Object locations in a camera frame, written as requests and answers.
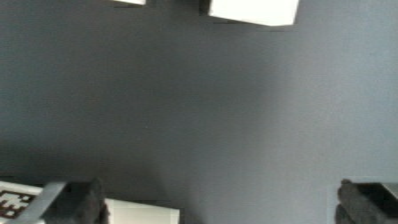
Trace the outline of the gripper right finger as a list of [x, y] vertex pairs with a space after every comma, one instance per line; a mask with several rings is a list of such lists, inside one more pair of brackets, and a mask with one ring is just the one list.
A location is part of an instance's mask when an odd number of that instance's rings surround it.
[[341, 181], [334, 224], [398, 224], [398, 183]]

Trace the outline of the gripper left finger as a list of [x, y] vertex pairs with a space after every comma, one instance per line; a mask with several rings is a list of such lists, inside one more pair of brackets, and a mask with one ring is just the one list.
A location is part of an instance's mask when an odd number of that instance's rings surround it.
[[46, 224], [108, 224], [108, 206], [97, 179], [65, 184], [46, 210]]

